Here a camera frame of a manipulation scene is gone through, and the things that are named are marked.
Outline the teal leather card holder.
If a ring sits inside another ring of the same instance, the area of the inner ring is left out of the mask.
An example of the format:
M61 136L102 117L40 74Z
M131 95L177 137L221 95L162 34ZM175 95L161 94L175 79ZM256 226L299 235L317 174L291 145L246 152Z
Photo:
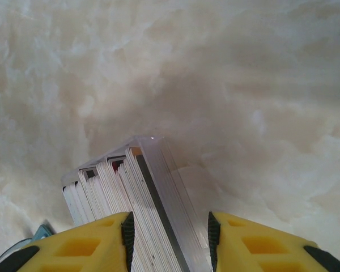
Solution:
M4 256L9 255L10 253L16 250L19 250L20 248L22 248L23 246L31 242L47 238L54 234L55 232L52 230L50 226L48 226L47 224L42 224L39 226L39 228L37 229L37 231L35 232L32 238L26 238L26 239L18 241L16 244L14 244L10 248L8 248L4 253L2 253L0 258L3 258Z

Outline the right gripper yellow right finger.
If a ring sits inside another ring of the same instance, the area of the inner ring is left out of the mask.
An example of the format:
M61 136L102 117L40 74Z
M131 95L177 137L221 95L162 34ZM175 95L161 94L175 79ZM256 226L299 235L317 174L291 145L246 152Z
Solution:
M340 272L340 260L302 237L209 212L212 272Z

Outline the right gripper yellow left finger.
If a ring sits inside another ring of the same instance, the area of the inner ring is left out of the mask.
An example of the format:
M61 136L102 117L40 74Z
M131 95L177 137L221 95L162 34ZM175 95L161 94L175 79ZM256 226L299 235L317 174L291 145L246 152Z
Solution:
M120 212L33 241L0 263L0 272L131 272L134 215Z

